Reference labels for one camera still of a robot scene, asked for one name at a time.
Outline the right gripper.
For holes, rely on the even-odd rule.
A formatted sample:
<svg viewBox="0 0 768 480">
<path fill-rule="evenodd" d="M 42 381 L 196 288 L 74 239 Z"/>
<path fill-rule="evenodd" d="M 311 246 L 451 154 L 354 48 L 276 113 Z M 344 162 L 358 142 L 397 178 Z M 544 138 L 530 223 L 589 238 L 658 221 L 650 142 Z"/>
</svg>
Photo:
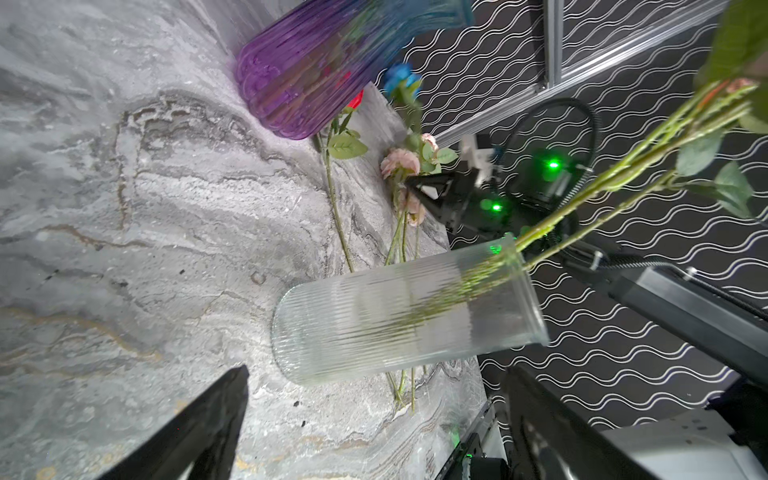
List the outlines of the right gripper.
<svg viewBox="0 0 768 480">
<path fill-rule="evenodd" d="M 506 233 L 520 234 L 540 220 L 540 212 L 521 199 L 477 187 L 478 175 L 472 169 L 468 174 L 411 176 L 405 186 L 451 233 L 462 227 L 481 240 L 493 240 Z"/>
</svg>

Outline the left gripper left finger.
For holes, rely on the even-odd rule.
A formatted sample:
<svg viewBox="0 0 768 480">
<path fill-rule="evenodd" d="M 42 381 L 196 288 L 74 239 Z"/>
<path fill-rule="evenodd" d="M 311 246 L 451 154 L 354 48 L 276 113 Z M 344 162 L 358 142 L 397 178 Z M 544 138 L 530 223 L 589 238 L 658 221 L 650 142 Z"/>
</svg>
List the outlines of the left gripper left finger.
<svg viewBox="0 0 768 480">
<path fill-rule="evenodd" d="M 249 371 L 224 373 L 103 479 L 228 479 L 248 402 Z"/>
</svg>

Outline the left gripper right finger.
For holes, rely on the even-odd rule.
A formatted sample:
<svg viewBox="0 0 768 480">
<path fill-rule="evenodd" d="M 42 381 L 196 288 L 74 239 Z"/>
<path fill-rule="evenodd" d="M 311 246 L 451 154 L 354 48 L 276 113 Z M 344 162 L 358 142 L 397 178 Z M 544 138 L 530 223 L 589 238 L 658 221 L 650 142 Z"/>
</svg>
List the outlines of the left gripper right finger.
<svg viewBox="0 0 768 480">
<path fill-rule="evenodd" d="M 554 451 L 577 479 L 655 477 L 523 368 L 507 369 L 502 392 L 517 459 L 515 479 L 545 479 L 546 465 L 541 461 L 545 449 Z"/>
</svg>

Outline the pink rose spray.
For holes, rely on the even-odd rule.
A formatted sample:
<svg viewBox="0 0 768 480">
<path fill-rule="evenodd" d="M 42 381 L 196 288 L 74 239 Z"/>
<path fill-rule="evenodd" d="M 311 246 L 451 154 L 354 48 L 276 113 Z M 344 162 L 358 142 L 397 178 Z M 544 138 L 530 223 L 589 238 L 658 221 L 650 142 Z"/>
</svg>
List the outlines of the pink rose spray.
<svg viewBox="0 0 768 480">
<path fill-rule="evenodd" d="M 389 149 L 381 161 L 381 176 L 390 191 L 395 220 L 385 257 L 387 266 L 417 259 L 422 239 L 433 237 L 438 244 L 447 244 L 446 228 L 406 185 L 412 177 L 441 173 L 439 152 L 440 147 L 432 135 L 409 134 L 403 145 Z"/>
</svg>

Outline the clear glass jar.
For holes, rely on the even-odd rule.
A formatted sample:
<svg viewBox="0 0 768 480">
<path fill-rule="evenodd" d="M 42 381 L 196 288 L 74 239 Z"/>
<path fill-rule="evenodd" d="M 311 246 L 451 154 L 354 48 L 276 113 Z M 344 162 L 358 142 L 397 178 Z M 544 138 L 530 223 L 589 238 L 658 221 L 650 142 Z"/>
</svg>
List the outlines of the clear glass jar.
<svg viewBox="0 0 768 480">
<path fill-rule="evenodd" d="M 511 236 L 297 285 L 271 328 L 278 368 L 304 386 L 549 341 Z"/>
</svg>

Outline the blue flower stem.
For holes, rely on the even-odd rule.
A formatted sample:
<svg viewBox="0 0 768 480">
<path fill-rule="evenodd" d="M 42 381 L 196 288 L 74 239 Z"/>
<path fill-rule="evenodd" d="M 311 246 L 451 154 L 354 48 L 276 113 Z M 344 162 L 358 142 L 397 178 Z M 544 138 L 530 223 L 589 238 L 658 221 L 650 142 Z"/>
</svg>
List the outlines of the blue flower stem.
<svg viewBox="0 0 768 480">
<path fill-rule="evenodd" d="M 422 78 L 409 64 L 396 64 L 384 75 L 383 93 L 411 132 L 423 132 L 423 104 L 419 100 Z"/>
</svg>

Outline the purple blue glass vase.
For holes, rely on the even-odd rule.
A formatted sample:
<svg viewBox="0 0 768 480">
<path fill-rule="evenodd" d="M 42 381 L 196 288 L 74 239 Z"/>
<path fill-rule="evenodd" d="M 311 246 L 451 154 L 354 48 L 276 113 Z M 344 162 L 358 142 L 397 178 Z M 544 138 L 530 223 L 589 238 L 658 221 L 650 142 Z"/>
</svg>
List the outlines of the purple blue glass vase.
<svg viewBox="0 0 768 480">
<path fill-rule="evenodd" d="M 329 124 L 412 38 L 473 22 L 469 1 L 306 1 L 241 49 L 235 80 L 263 127 L 302 140 Z"/>
</svg>

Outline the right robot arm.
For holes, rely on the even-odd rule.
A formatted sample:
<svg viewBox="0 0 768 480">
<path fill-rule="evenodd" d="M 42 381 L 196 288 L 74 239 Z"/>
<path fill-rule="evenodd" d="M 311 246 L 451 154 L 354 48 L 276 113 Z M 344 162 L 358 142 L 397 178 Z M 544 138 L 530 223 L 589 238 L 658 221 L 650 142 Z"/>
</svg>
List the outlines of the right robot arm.
<svg viewBox="0 0 768 480">
<path fill-rule="evenodd" d="M 440 470 L 443 479 L 763 479 L 767 475 L 767 315 L 670 260 L 627 255 L 579 227 L 576 211 L 600 193 L 620 190 L 652 164 L 676 153 L 675 165 L 645 194 L 689 191 L 747 216 L 752 190 L 736 164 L 712 180 L 701 172 L 727 130 L 757 103 L 749 87 L 703 90 L 617 165 L 594 179 L 589 163 L 553 151 L 535 154 L 503 198 L 479 188 L 479 173 L 411 177 L 406 185 L 447 227 L 463 224 L 489 239 L 512 232 L 525 266 L 559 260 L 566 271 L 618 304 L 677 335 L 738 374 L 705 407 L 654 424 L 596 431 L 532 375 L 506 373 L 504 396 L 514 451 L 482 449 L 484 407 Z"/>
</svg>

